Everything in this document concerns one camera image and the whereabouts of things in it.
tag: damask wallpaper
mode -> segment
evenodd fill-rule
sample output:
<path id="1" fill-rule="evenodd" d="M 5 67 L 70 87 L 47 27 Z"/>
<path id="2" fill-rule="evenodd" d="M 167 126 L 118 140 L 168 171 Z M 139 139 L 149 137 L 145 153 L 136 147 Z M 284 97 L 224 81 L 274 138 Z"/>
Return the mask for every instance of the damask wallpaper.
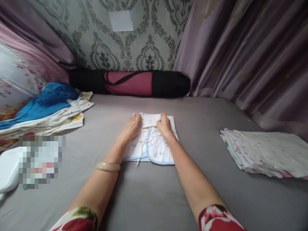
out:
<path id="1" fill-rule="evenodd" d="M 193 0 L 28 0 L 90 69 L 173 70 Z M 113 32 L 108 11 L 131 10 L 134 31 Z"/>

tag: blue cloth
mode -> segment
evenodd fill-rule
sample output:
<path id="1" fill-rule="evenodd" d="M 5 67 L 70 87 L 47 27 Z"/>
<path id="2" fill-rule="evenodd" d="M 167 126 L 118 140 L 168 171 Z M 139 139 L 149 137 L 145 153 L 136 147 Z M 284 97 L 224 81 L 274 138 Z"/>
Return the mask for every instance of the blue cloth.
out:
<path id="1" fill-rule="evenodd" d="M 49 83 L 41 94 L 33 98 L 9 121 L 0 122 L 0 130 L 12 127 L 15 124 L 41 119 L 50 116 L 57 111 L 69 107 L 67 99 L 78 99 L 79 93 L 67 83 L 52 82 Z"/>

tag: bracelet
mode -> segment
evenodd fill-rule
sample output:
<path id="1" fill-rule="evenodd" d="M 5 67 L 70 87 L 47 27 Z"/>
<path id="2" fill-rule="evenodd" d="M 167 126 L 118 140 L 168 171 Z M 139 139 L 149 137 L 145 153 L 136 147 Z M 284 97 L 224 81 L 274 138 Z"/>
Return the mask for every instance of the bracelet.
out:
<path id="1" fill-rule="evenodd" d="M 96 169 L 106 170 L 106 171 L 111 171 L 111 172 L 118 172 L 121 169 L 121 166 L 119 164 L 114 164 L 114 163 L 100 162 L 96 166 Z"/>

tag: gray bed sheet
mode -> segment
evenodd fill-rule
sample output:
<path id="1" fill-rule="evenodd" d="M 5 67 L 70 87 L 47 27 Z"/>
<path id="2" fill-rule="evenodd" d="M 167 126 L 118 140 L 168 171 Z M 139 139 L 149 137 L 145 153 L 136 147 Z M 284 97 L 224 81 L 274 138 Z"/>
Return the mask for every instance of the gray bed sheet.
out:
<path id="1" fill-rule="evenodd" d="M 218 98 L 155 99 L 94 95 L 84 126 L 63 132 L 66 153 L 57 179 L 7 193 L 0 230 L 48 230 L 62 216 L 133 113 L 166 112 L 180 142 L 249 231 L 308 230 L 308 181 L 238 169 L 219 131 L 262 131 L 234 104 Z M 175 166 L 122 163 L 100 230 L 198 230 Z"/>

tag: pixelated area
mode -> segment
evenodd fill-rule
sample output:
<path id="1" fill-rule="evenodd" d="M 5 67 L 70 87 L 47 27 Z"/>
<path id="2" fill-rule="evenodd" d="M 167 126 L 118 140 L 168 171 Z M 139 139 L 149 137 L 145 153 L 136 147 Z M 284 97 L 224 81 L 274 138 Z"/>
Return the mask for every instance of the pixelated area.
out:
<path id="1" fill-rule="evenodd" d="M 37 189 L 57 178 L 65 146 L 65 136 L 20 136 L 19 185 Z"/>

